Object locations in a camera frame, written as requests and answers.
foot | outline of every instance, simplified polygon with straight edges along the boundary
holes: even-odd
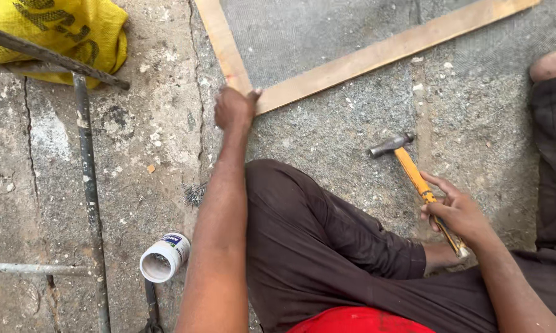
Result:
[[[457,258],[455,251],[447,243],[423,244],[426,253],[426,269],[424,275],[430,274],[437,269],[453,267],[463,262]]]
[[[556,78],[556,51],[537,60],[529,70],[533,82]]]

hand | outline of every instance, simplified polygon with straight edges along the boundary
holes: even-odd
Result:
[[[483,216],[477,203],[469,195],[461,193],[446,179],[432,176],[424,171],[420,174],[447,195],[442,203],[423,205],[422,219],[428,219],[429,215],[442,218],[447,226],[463,238],[471,248],[476,248],[489,240],[497,240],[489,220]]]
[[[256,115],[256,102],[260,95],[261,89],[253,90],[245,97],[233,88],[222,88],[221,93],[215,96],[214,121],[224,131],[247,132]]]

person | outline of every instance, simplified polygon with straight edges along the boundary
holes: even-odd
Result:
[[[477,204],[446,193],[421,217],[442,217],[479,266],[423,278],[456,263],[449,246],[419,244],[273,160],[244,166],[260,95],[217,96],[223,147],[199,211],[176,332],[246,332],[248,296],[270,332],[556,332],[556,52],[531,68],[539,148],[537,251],[509,252]]]

yellow sack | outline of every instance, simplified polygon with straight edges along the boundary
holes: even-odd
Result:
[[[0,0],[0,30],[108,73],[126,60],[128,14],[110,0]],[[0,64],[33,59],[0,46]],[[71,85],[70,73],[26,73]],[[94,88],[99,81],[87,78]]]

hammer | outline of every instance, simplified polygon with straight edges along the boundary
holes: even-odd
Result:
[[[430,187],[426,183],[426,181],[420,175],[418,168],[412,161],[412,158],[409,156],[407,151],[403,148],[406,143],[410,143],[414,141],[415,136],[412,133],[404,133],[404,134],[397,134],[383,142],[378,146],[374,146],[369,149],[370,154],[377,158],[385,153],[393,151],[397,159],[403,166],[405,173],[409,176],[409,179],[414,184],[416,190],[424,200],[424,203],[434,203],[436,202],[436,198],[432,191],[430,191]],[[448,243],[451,245],[452,249],[455,251],[457,258],[462,259],[469,255],[467,251],[467,247],[461,238],[456,236],[452,233],[452,231],[447,227],[446,223],[438,217],[434,216],[434,222],[438,226],[438,229],[442,231]]]

